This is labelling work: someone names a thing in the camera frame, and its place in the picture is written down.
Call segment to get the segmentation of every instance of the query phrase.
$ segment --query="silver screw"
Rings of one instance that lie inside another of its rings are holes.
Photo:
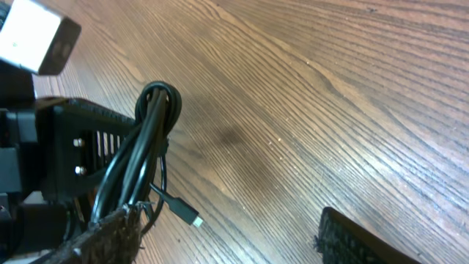
[[[75,167],[75,173],[77,175],[85,175],[86,174],[86,168],[83,166],[76,166]]]
[[[85,141],[83,139],[74,139],[73,146],[75,147],[83,147],[85,145]]]

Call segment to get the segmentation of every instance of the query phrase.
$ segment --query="thin black cord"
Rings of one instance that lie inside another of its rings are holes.
[[[158,157],[161,166],[159,194],[166,193],[167,138],[181,108],[181,96],[171,85],[156,81],[144,88],[135,107],[135,126],[106,170],[95,198],[91,221],[98,222],[124,204],[135,205],[139,201],[147,201]],[[150,220],[142,234],[155,223],[164,202],[160,196],[156,210],[147,214]]]

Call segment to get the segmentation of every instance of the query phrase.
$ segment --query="metal bolt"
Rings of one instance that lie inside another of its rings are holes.
[[[75,167],[75,173],[77,175],[85,175],[86,174],[86,168],[83,166],[76,166]]]
[[[85,145],[85,141],[83,139],[74,139],[73,146],[75,147],[83,147]]]

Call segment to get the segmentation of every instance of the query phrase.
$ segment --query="wooden table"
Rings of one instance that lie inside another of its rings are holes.
[[[45,0],[83,29],[38,95],[183,111],[167,208],[137,263],[321,263],[333,206],[423,263],[469,259],[469,2]]]

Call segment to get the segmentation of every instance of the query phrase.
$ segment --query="cable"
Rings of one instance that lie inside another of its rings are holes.
[[[140,201],[149,201],[149,193],[153,190],[160,199],[155,211],[152,211],[151,205],[144,205],[149,222],[142,229],[142,235],[155,223],[164,202],[182,220],[200,226],[203,220],[199,218],[199,212],[180,198],[173,198],[166,193],[168,134],[181,108],[180,93],[173,86],[161,81],[145,86],[136,103],[134,128],[108,165],[98,189],[92,222],[98,222],[124,204],[136,205]],[[159,188],[153,184],[158,158],[161,167]]]

